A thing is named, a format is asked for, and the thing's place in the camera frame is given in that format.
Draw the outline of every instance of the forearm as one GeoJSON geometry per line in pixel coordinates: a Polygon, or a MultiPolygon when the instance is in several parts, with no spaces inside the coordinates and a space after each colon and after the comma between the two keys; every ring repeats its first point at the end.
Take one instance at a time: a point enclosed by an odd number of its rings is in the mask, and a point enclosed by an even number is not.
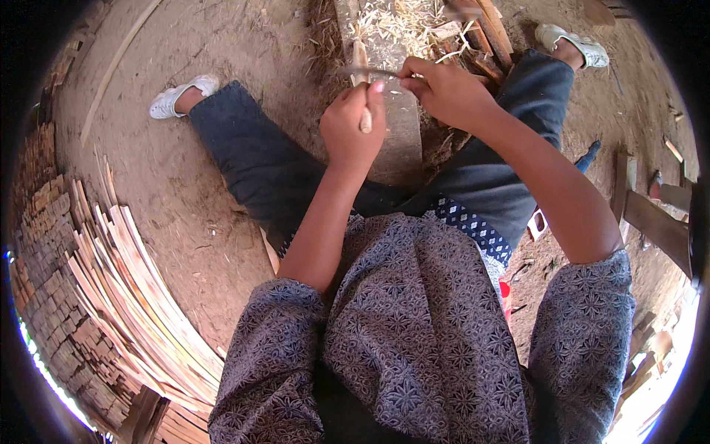
{"type": "Polygon", "coordinates": [[[587,264],[623,248],[621,233],[599,191],[554,146],[496,107],[475,136],[510,165],[545,213],[569,260],[587,264]]]}
{"type": "Polygon", "coordinates": [[[350,209],[366,174],[355,168],[326,169],[278,277],[325,292],[340,263],[350,209]]]}

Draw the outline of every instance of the left hand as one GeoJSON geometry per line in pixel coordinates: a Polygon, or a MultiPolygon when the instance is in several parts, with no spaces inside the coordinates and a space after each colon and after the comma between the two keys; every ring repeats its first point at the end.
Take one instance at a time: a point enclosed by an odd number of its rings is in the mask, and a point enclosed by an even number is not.
{"type": "Polygon", "coordinates": [[[330,157],[329,168],[367,174],[385,139],[385,103],[383,82],[363,82],[341,92],[320,119],[320,133],[330,157]],[[372,114],[372,132],[360,131],[360,118],[368,107],[372,114]]]}

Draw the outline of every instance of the person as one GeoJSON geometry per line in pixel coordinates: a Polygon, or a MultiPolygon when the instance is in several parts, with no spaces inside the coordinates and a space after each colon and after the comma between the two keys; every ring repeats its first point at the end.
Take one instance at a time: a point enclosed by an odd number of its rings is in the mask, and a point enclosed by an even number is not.
{"type": "Polygon", "coordinates": [[[236,81],[217,91],[199,76],[155,99],[152,117],[190,116],[283,257],[234,331],[213,443],[601,442],[628,358],[630,265],[559,133],[575,71],[608,56],[556,26],[535,35],[551,55],[527,50],[495,99],[461,68],[404,62],[401,85],[473,136],[413,196],[366,179],[386,134],[382,82],[325,110],[327,166],[236,81]],[[536,205],[571,263],[550,281],[525,368],[494,276],[536,205]]]}

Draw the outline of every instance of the dark blue pants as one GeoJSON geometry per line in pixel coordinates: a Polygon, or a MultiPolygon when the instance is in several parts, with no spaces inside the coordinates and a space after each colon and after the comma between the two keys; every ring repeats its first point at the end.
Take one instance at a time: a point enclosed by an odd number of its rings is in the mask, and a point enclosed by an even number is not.
{"type": "MultiPolygon", "coordinates": [[[[527,50],[496,101],[559,150],[573,80],[568,64],[527,50]]],[[[237,81],[195,105],[190,119],[231,194],[279,250],[298,229],[325,165],[281,131],[237,81]]],[[[421,216],[439,195],[475,210],[513,248],[536,206],[513,169],[483,142],[471,139],[413,196],[366,181],[354,207],[365,217],[398,211],[421,216]]]]}

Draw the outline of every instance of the ankle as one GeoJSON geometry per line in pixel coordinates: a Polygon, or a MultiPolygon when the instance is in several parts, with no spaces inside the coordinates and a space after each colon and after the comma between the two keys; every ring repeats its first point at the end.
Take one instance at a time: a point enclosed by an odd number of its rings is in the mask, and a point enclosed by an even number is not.
{"type": "Polygon", "coordinates": [[[566,38],[557,41],[557,49],[552,51],[552,57],[561,60],[577,71],[584,65],[584,56],[576,46],[566,38]]]}
{"type": "Polygon", "coordinates": [[[202,91],[196,87],[189,87],[175,101],[175,112],[189,114],[193,106],[204,100],[202,91]]]}

